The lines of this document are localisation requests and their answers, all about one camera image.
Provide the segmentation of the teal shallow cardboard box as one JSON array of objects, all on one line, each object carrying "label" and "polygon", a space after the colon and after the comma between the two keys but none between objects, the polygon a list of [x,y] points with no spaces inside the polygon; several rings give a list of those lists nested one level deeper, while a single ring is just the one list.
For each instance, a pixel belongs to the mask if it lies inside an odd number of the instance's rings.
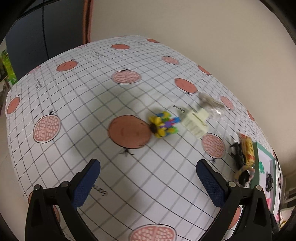
[{"label": "teal shallow cardboard box", "polygon": [[255,175],[251,188],[260,185],[263,189],[269,210],[277,215],[279,207],[279,184],[275,157],[260,143],[253,143],[255,155]]}]

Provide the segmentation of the white wooden shelf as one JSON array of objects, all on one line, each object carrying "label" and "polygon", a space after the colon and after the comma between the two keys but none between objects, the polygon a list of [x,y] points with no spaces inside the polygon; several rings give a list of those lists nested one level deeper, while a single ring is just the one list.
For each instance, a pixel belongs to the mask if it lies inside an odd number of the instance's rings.
[{"label": "white wooden shelf", "polygon": [[283,208],[295,207],[295,172],[284,177],[285,191],[283,196]]}]

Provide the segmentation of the yellow snack packet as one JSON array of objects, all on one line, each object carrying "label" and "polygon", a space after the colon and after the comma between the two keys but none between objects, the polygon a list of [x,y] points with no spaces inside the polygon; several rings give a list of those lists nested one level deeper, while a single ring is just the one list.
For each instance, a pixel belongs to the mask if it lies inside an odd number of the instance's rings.
[{"label": "yellow snack packet", "polygon": [[245,156],[245,162],[247,166],[253,166],[255,164],[255,155],[253,149],[253,142],[249,136],[239,133],[239,139],[242,152]]}]

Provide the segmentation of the dark blue cabinet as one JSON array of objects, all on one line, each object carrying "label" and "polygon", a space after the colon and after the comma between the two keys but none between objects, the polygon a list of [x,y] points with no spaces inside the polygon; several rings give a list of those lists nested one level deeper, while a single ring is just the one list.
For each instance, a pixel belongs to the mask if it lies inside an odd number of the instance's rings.
[{"label": "dark blue cabinet", "polygon": [[93,1],[35,1],[6,34],[17,79],[45,61],[90,41]]}]

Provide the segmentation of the colourful plastic block toy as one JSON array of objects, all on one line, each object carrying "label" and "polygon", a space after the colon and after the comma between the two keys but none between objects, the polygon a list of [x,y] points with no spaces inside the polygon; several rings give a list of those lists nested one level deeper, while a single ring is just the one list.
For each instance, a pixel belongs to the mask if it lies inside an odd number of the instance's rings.
[{"label": "colourful plastic block toy", "polygon": [[177,133],[178,128],[175,125],[180,122],[179,117],[172,118],[170,113],[163,111],[149,117],[149,129],[155,137],[164,138]]}]

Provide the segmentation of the cream hair claw clip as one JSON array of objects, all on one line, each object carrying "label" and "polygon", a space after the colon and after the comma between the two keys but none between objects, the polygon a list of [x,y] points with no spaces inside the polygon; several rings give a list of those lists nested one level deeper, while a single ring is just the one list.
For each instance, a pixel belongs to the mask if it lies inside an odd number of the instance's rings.
[{"label": "cream hair claw clip", "polygon": [[208,133],[209,126],[206,123],[206,119],[209,114],[200,108],[198,111],[187,110],[185,111],[181,124],[196,138],[202,138]]}]

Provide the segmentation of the green plastic toy figure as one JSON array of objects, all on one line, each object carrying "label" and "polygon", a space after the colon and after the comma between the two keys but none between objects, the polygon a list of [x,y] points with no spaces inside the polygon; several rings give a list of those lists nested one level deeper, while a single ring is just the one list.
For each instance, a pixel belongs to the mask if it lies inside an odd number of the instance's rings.
[{"label": "green plastic toy figure", "polygon": [[259,161],[259,172],[265,174],[264,164]]}]

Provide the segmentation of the black toy car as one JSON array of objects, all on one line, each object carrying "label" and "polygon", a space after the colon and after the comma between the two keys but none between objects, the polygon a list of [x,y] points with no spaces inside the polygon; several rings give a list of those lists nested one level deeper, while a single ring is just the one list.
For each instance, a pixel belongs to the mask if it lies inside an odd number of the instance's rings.
[{"label": "black toy car", "polygon": [[265,183],[265,189],[267,192],[271,192],[273,189],[273,177],[271,173],[266,173],[266,183]]}]

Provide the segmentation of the black robot toy figure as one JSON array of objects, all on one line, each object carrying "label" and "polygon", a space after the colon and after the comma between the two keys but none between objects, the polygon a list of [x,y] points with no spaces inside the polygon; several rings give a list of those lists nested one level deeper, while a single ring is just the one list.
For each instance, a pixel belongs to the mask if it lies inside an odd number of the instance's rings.
[{"label": "black robot toy figure", "polygon": [[235,164],[237,169],[242,168],[244,165],[246,165],[246,157],[243,154],[242,146],[240,143],[235,142],[230,146],[230,148],[234,149],[234,153],[231,153],[231,156],[235,160]]}]

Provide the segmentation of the pomegranate print grid tablecloth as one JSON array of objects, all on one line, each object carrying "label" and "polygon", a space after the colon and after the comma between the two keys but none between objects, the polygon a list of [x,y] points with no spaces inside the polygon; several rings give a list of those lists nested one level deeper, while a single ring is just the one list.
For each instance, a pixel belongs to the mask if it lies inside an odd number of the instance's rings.
[{"label": "pomegranate print grid tablecloth", "polygon": [[[199,95],[226,103],[208,119],[210,138],[181,123],[164,138],[140,136],[158,113],[198,110]],[[230,181],[231,145],[245,134],[274,155],[247,108],[210,72],[181,53],[141,36],[82,45],[30,68],[8,92],[6,131],[23,196],[70,180],[93,158],[101,172],[78,209],[99,240],[129,240],[137,228],[166,225],[174,240],[198,240],[219,212],[196,174],[206,159]]]}]

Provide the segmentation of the bag of cotton swabs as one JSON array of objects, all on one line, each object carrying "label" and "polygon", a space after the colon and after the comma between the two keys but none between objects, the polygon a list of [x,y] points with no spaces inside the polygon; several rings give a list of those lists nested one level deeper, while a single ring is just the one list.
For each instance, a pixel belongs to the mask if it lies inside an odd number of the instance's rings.
[{"label": "bag of cotton swabs", "polygon": [[198,94],[201,100],[201,107],[209,114],[209,118],[217,120],[224,115],[225,105],[205,93]]}]

